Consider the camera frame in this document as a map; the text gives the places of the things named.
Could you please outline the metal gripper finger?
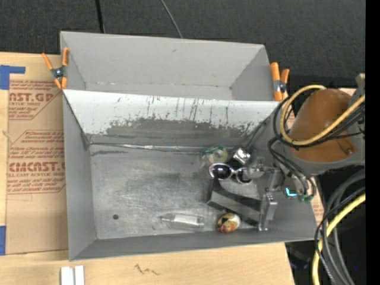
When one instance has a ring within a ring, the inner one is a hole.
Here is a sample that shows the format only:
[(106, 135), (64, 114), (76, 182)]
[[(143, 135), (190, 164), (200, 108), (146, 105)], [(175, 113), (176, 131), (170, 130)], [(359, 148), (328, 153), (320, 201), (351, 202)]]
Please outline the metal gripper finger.
[(267, 231), (277, 209), (278, 201), (274, 194), (266, 193), (261, 198), (259, 209), (258, 230), (260, 232)]
[(234, 150), (232, 159), (241, 165), (246, 165), (251, 159), (251, 153), (245, 148), (238, 147)]

